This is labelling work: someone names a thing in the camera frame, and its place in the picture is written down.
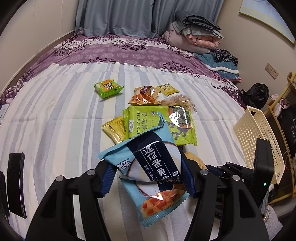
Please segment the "light blue coconut snack bag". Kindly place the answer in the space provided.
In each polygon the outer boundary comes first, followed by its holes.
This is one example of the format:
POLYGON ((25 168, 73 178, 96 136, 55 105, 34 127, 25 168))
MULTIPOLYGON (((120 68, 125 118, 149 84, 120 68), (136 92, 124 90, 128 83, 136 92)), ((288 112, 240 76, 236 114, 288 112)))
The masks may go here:
POLYGON ((117 168, 146 228, 189 196, 181 175, 182 156, 161 113, 157 126, 98 154, 117 168))

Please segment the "green salty seaweed pack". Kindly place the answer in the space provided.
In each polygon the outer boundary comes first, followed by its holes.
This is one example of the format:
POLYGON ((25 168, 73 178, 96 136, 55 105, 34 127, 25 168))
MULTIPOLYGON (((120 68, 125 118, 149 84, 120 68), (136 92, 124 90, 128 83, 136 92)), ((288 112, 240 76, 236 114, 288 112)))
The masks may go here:
POLYGON ((132 138, 159 124, 162 115, 178 146, 197 145, 192 114, 182 106, 130 106, 122 111, 125 138, 132 138))

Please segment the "clear bag round cookies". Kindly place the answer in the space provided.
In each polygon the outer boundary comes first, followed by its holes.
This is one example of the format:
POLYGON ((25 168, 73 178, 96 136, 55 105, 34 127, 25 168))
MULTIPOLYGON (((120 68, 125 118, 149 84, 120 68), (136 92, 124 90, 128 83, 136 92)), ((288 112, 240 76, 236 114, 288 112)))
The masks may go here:
POLYGON ((160 101, 161 105, 167 106, 182 106, 185 110, 196 112, 196 107, 193 104, 192 100, 185 95, 177 95, 170 98, 165 98, 160 101))

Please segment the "gold yellow snack packet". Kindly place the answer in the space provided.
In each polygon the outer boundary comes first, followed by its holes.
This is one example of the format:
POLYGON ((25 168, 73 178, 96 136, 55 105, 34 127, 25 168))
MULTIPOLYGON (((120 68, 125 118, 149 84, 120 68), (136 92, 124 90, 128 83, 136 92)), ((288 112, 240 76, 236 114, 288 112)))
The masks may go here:
POLYGON ((118 116, 104 123, 101 128, 115 144, 119 144, 125 140, 125 125, 122 116, 118 116))

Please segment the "tan waffle snack bag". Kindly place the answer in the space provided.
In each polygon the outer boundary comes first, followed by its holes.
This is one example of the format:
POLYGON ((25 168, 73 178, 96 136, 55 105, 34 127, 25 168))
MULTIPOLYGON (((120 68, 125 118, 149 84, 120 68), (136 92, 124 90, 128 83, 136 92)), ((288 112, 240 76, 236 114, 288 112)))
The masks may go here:
POLYGON ((134 89, 134 95, 128 102, 130 105, 161 105, 157 100, 160 90, 157 87, 146 85, 134 89))

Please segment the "small green moka snack pack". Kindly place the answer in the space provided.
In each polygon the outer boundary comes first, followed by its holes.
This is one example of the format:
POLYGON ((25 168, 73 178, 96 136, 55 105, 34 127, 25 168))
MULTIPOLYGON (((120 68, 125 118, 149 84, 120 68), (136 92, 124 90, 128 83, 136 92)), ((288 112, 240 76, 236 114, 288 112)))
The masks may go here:
POLYGON ((102 99, 105 99, 117 95, 124 89, 124 86, 120 86, 113 79, 107 79, 96 83, 94 85, 94 89, 102 99))

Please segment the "tan cookie snack bag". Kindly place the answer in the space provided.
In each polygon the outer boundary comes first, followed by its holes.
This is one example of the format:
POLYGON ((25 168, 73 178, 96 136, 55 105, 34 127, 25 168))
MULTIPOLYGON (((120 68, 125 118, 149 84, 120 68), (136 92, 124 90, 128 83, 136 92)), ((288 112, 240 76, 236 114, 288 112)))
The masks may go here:
POLYGON ((185 152, 185 156, 187 157, 187 159, 195 161, 201 169, 206 169, 206 170, 208 169, 206 167, 206 165, 204 164, 204 162, 199 157, 197 157, 195 154, 193 154, 191 152, 185 152))

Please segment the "black smartphone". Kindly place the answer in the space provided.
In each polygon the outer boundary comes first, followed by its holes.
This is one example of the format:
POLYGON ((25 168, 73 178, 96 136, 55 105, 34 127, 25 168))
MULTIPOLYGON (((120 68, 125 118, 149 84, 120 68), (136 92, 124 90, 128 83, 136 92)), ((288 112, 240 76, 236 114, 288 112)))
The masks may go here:
POLYGON ((27 218, 23 194, 24 153, 10 153, 7 170, 7 196, 11 213, 27 218))

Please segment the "wooden bamboo shelf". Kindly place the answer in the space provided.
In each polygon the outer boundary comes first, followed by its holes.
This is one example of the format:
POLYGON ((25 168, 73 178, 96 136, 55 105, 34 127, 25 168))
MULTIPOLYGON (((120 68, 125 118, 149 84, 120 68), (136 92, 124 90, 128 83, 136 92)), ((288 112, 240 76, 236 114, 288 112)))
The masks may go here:
POLYGON ((264 112, 264 115, 267 118, 280 146, 284 162, 284 174, 281 178, 280 184, 275 186, 273 197, 269 198, 269 205, 283 201, 287 198, 295 198, 295 174, 292 164, 292 156, 287 143, 287 138, 283 131, 283 125, 280 124, 278 118, 274 114, 275 107, 280 103, 280 100, 282 98, 288 99, 290 95, 295 97, 295 73, 292 72, 287 75, 287 85, 283 92, 277 99, 269 100, 267 110, 264 112))

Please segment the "black bag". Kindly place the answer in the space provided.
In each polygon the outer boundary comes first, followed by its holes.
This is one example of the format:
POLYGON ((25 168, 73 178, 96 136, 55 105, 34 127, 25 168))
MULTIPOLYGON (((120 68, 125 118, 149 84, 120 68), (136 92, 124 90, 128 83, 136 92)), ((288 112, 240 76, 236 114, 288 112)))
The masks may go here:
POLYGON ((269 98, 269 88, 262 83, 256 83, 248 90, 241 90, 239 98, 246 106, 262 109, 269 98))

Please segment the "striped white grey blanket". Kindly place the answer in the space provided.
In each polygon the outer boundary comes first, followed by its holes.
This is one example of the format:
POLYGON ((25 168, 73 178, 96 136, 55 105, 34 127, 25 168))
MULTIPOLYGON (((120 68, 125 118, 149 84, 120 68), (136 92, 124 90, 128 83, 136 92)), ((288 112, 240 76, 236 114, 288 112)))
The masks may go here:
POLYGON ((77 177, 97 165, 98 154, 113 145, 101 126, 121 115, 136 87, 167 83, 188 96, 197 110, 193 119, 198 144, 189 151, 208 165, 244 165, 233 130, 244 110, 217 88, 217 80, 119 63, 52 64, 23 86, 1 124, 1 171, 7 171, 10 153, 25 154, 27 218, 11 214, 12 228, 26 236, 39 202, 57 176, 77 177), (124 89, 102 99, 94 85, 107 79, 124 89))

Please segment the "blue leopard clothes pile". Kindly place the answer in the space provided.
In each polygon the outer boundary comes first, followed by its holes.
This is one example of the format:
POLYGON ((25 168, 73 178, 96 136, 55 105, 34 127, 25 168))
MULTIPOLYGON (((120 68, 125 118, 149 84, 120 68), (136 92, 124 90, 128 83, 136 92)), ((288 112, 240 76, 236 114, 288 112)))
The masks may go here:
POLYGON ((216 49, 202 55, 194 53, 193 56, 200 60, 209 70, 221 77, 231 82, 241 82, 237 67, 238 59, 227 50, 216 49))

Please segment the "small yellow bibizan packet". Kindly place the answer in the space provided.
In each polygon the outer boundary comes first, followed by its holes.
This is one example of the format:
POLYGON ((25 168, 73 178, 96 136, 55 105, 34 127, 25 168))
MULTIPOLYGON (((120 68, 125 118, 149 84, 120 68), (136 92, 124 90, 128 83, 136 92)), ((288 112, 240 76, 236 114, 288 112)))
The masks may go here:
POLYGON ((172 94, 179 93, 179 91, 176 88, 174 88, 172 85, 170 85, 169 83, 159 85, 159 86, 157 86, 157 89, 165 96, 170 96, 172 94))

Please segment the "folded pink grey quilts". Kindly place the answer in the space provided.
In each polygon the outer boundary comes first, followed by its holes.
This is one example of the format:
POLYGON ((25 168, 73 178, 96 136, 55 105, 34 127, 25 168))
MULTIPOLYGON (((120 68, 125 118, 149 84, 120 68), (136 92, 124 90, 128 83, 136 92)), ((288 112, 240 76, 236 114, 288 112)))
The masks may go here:
POLYGON ((218 49, 224 36, 216 23, 191 11, 177 11, 175 18, 162 35, 168 45, 197 54, 218 49))

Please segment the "purple floral bedsheet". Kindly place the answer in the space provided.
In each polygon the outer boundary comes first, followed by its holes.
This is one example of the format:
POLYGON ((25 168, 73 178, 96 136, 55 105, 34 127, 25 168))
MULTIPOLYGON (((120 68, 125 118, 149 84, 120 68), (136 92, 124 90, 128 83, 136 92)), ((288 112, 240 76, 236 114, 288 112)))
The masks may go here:
POLYGON ((218 81, 217 88, 226 92, 242 108, 240 91, 228 79, 208 69, 192 52, 169 45, 163 38, 137 38, 108 34, 86 37, 75 34, 43 54, 12 87, 1 94, 1 103, 14 99, 23 85, 51 64, 118 62, 188 73, 197 77, 205 75, 218 81))

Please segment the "blue-grey curtain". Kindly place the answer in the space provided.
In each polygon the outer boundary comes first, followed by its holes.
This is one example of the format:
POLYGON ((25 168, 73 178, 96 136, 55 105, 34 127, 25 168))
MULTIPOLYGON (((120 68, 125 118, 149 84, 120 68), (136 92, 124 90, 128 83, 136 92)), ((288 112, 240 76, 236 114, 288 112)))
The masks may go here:
POLYGON ((79 1, 75 32, 153 38, 175 21, 177 11, 189 11, 217 22, 223 1, 79 1))

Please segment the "wall power socket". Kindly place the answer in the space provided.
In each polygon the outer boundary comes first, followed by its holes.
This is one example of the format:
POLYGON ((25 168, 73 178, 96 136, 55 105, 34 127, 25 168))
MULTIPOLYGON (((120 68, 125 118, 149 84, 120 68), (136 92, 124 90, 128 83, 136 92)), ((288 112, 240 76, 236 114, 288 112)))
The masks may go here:
POLYGON ((273 79, 278 77, 278 72, 269 63, 266 64, 265 70, 273 77, 273 79))

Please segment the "wall picture frame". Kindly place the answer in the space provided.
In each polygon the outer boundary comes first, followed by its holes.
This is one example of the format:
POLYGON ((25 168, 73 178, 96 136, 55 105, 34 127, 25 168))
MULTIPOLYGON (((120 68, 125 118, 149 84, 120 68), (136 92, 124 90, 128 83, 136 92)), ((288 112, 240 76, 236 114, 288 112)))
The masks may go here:
POLYGON ((295 38, 289 27, 268 1, 243 0, 239 13, 267 25, 295 44, 295 38))

